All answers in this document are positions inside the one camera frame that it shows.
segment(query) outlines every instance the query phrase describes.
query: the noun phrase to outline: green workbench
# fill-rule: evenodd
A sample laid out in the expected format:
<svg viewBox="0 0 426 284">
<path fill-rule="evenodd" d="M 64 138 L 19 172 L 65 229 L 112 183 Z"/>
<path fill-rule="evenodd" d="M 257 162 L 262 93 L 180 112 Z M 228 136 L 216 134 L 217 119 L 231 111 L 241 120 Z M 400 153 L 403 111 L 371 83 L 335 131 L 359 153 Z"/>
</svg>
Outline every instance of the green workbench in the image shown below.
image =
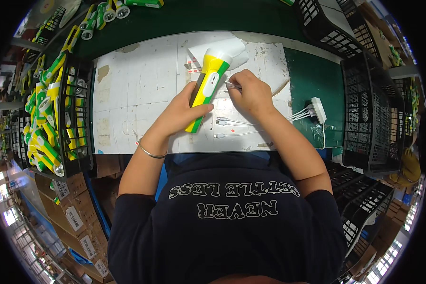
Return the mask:
<svg viewBox="0 0 426 284">
<path fill-rule="evenodd" d="M 93 38 L 76 43 L 74 54 L 93 60 L 113 50 L 144 40 L 193 31 L 249 31 L 304 43 L 294 9 L 278 0 L 165 0 L 161 9 L 131 7 L 130 15 L 94 31 Z M 79 11 L 88 8 L 83 4 Z M 47 48 L 48 62 L 58 55 L 66 36 Z M 293 112 L 312 97 L 321 99 L 327 115 L 326 147 L 342 146 L 344 90 L 341 66 L 312 54 L 285 48 L 292 85 Z M 309 119 L 293 123 L 316 147 L 323 145 L 320 125 Z"/>
</svg>

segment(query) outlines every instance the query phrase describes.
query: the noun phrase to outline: pile of flashlights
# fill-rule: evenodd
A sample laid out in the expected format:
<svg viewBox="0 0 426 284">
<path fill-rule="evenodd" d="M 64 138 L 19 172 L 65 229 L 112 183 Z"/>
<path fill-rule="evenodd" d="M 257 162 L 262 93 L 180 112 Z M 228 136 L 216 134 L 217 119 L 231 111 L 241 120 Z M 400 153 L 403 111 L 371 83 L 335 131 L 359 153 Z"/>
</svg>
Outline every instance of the pile of flashlights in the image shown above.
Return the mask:
<svg viewBox="0 0 426 284">
<path fill-rule="evenodd" d="M 69 160 L 75 160 L 87 154 L 87 148 L 85 147 L 87 139 L 83 116 L 85 99 L 80 98 L 86 95 L 84 91 L 86 84 L 83 79 L 78 79 L 77 82 L 74 82 L 74 76 L 71 76 L 76 74 L 74 67 L 63 70 L 67 54 L 72 52 L 79 35 L 79 27 L 74 26 L 60 54 L 47 70 L 44 70 L 45 56 L 43 55 L 39 58 L 33 77 L 39 77 L 40 80 L 28 96 L 24 107 L 25 111 L 30 114 L 30 123 L 25 125 L 22 133 L 23 140 L 28 146 L 28 162 L 40 172 L 48 169 L 60 177 L 64 176 L 62 157 L 60 156 L 60 143 L 64 143 L 63 148 L 67 150 L 65 152 Z M 63 72 L 68 72 L 68 76 L 66 76 L 68 86 L 66 88 L 67 96 L 64 106 L 60 108 L 59 94 Z M 74 128 L 75 123 L 73 123 L 69 115 L 73 107 L 75 108 L 74 113 L 76 113 L 76 128 Z M 60 125 L 58 121 L 60 110 L 64 111 L 64 126 Z"/>
<path fill-rule="evenodd" d="M 97 30 L 102 30 L 106 26 L 106 22 L 111 22 L 115 18 L 123 19 L 129 15 L 129 8 L 120 0 L 99 3 L 97 10 L 93 11 L 94 9 L 95 4 L 90 6 L 85 19 L 79 25 L 83 40 L 90 40 L 93 37 L 95 25 Z"/>
</svg>

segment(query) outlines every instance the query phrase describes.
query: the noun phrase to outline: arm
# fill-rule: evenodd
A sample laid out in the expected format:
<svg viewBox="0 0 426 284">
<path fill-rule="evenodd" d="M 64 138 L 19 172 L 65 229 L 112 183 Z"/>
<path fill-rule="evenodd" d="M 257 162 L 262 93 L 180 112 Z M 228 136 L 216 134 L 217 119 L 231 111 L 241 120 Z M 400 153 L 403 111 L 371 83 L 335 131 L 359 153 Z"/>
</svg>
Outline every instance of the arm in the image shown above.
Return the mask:
<svg viewBox="0 0 426 284">
<path fill-rule="evenodd" d="M 333 194 L 325 164 L 311 143 L 274 107 L 270 87 L 251 71 L 243 70 L 230 80 L 242 93 L 229 88 L 234 103 L 248 111 L 272 138 L 281 158 L 297 181 L 303 197 L 316 190 Z"/>
<path fill-rule="evenodd" d="M 185 129 L 191 121 L 213 109 L 213 105 L 189 107 L 195 84 L 196 82 L 187 84 L 142 137 L 140 144 L 149 153 L 167 153 L 169 137 L 172 134 Z M 155 195 L 163 162 L 164 159 L 152 158 L 137 147 L 120 181 L 119 195 Z"/>
</svg>

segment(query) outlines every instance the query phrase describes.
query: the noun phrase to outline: white power adapter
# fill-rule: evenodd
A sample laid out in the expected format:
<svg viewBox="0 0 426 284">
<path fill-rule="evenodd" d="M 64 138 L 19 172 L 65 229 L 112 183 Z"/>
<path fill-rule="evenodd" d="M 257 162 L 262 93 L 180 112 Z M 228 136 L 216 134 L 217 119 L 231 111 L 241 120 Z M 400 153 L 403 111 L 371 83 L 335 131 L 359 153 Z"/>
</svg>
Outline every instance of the white power adapter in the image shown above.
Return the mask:
<svg viewBox="0 0 426 284">
<path fill-rule="evenodd" d="M 311 99 L 312 107 L 314 108 L 314 111 L 316 112 L 317 119 L 319 120 L 320 124 L 324 124 L 327 120 L 327 115 L 324 111 L 324 106 L 322 105 L 322 102 L 319 98 L 313 97 Z"/>
</svg>

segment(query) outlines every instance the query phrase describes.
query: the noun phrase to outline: right hand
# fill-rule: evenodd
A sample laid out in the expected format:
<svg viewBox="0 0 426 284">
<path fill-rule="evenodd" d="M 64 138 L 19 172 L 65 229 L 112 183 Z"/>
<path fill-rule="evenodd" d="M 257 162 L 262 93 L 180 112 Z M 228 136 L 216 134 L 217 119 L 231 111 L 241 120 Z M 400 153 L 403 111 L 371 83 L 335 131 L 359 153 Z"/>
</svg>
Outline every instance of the right hand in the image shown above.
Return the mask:
<svg viewBox="0 0 426 284">
<path fill-rule="evenodd" d="M 249 112 L 257 120 L 276 111 L 273 105 L 270 86 L 259 80 L 248 69 L 232 75 L 229 82 L 234 85 L 241 85 L 242 87 L 241 93 L 233 87 L 227 88 L 234 103 Z"/>
</svg>

